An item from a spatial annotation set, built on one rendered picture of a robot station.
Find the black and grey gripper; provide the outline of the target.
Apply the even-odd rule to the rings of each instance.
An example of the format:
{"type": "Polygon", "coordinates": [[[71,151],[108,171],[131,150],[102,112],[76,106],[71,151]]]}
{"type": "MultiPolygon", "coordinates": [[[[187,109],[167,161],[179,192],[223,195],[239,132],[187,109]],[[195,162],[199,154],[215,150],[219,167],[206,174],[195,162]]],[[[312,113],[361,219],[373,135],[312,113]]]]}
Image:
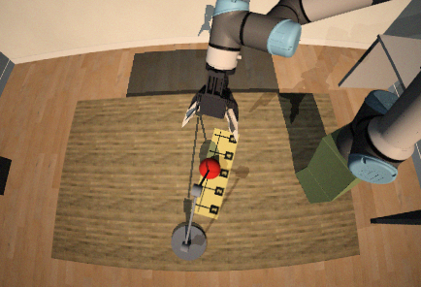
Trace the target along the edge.
{"type": "Polygon", "coordinates": [[[235,74],[236,67],[232,70],[217,70],[207,63],[206,70],[209,71],[207,85],[204,85],[197,93],[198,95],[196,94],[193,97],[183,120],[182,128],[189,122],[189,119],[193,117],[195,112],[220,119],[223,119],[225,115],[228,120],[229,131],[231,134],[233,133],[234,139],[237,141],[239,134],[239,108],[230,88],[227,88],[224,82],[227,76],[235,74]]]}

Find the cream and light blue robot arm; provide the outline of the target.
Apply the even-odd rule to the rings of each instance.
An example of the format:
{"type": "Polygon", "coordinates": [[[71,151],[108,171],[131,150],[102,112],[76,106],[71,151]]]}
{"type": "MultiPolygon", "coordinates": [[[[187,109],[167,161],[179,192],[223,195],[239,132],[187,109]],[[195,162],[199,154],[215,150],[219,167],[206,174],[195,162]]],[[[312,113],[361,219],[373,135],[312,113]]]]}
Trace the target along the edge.
{"type": "MultiPolygon", "coordinates": [[[[387,1],[391,0],[279,0],[263,15],[250,12],[243,0],[216,0],[206,61],[215,69],[232,70],[242,59],[242,45],[289,58],[300,42],[301,25],[387,1]]],[[[420,139],[421,71],[400,97],[371,91],[338,134],[337,148],[353,175],[386,184],[396,179],[399,165],[420,139]]]]}

